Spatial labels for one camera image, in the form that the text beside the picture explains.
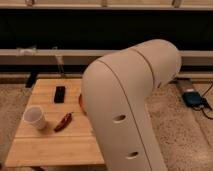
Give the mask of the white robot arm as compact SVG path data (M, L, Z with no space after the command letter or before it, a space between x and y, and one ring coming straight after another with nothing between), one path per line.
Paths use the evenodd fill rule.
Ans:
M179 50L162 39L104 55L87 67L83 107L108 171L167 171L145 102L180 67Z

